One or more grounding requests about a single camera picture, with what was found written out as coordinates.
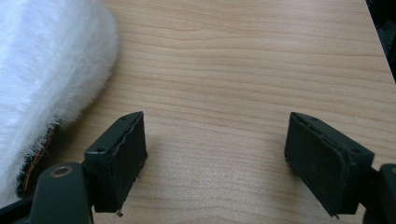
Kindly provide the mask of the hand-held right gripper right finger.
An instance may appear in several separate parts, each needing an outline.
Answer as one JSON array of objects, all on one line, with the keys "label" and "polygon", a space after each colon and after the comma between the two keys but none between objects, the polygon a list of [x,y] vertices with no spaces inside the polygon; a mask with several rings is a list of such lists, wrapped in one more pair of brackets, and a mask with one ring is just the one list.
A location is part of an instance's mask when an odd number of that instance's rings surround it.
[{"label": "hand-held right gripper right finger", "polygon": [[375,154],[324,121],[290,114],[284,155],[331,216],[357,211],[357,187]]}]

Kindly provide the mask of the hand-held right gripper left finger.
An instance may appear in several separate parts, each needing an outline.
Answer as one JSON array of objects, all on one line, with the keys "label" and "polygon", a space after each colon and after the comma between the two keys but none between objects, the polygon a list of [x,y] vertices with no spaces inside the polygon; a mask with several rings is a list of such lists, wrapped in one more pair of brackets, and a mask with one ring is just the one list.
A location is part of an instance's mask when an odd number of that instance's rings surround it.
[{"label": "hand-held right gripper left finger", "polygon": [[142,111],[120,117],[90,145],[83,169],[97,213],[121,210],[147,157]]}]

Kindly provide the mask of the white fluffy fur item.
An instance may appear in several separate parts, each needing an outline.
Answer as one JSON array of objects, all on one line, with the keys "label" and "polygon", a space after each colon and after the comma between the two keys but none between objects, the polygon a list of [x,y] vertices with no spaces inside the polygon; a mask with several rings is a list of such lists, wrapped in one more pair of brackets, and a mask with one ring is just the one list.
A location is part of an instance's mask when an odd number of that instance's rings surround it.
[{"label": "white fluffy fur item", "polygon": [[49,129],[106,85],[118,46],[103,0],[0,0],[0,208],[20,199]]}]

